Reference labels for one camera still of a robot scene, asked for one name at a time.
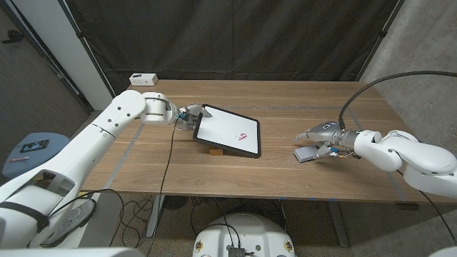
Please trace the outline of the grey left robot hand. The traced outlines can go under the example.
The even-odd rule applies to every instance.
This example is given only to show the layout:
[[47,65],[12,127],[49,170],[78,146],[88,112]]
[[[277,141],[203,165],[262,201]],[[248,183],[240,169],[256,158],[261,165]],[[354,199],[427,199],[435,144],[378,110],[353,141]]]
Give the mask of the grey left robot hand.
[[212,115],[199,104],[191,104],[179,109],[176,120],[176,127],[182,131],[192,131],[195,129],[199,116],[211,118]]

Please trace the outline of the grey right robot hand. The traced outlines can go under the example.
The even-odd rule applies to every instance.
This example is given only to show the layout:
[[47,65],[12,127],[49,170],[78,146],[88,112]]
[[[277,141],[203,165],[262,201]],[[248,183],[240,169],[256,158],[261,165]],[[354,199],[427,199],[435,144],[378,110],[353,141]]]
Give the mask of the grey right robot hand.
[[300,162],[314,161],[329,156],[361,158],[354,150],[359,131],[340,128],[339,123],[327,121],[298,134],[293,140],[309,139],[312,146],[304,146],[294,151]]

